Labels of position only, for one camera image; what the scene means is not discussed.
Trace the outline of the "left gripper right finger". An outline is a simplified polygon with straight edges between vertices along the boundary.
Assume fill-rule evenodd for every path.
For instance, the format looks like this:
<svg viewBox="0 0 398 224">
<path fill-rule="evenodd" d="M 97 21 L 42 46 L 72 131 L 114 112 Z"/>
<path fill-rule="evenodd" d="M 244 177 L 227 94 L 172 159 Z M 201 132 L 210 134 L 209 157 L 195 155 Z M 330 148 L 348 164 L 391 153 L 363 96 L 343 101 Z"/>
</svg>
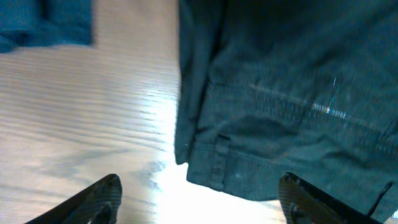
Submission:
<svg viewBox="0 0 398 224">
<path fill-rule="evenodd" d="M 279 180 L 279 201 L 287 224 L 381 224 L 371 216 L 383 196 L 381 191 L 363 214 L 291 172 Z"/>
</svg>

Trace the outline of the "black shorts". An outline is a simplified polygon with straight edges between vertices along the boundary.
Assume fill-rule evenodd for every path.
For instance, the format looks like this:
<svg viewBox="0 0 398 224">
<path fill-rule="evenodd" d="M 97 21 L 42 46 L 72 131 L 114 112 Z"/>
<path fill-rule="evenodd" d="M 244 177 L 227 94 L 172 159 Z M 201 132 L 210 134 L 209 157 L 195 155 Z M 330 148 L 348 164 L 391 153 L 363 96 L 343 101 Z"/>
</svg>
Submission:
<svg viewBox="0 0 398 224">
<path fill-rule="evenodd" d="M 397 2 L 183 0 L 175 160 L 275 200 L 291 172 L 377 221 L 397 210 Z"/>
</svg>

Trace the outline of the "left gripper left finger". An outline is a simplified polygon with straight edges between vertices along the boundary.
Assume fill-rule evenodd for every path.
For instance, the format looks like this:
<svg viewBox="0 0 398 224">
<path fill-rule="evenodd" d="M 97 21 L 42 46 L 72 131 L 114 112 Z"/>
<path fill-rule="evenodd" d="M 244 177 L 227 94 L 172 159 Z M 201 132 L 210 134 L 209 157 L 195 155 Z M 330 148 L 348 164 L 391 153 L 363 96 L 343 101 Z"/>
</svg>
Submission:
<svg viewBox="0 0 398 224">
<path fill-rule="evenodd" d="M 122 195 L 119 176 L 108 174 L 26 224 L 115 224 Z"/>
</svg>

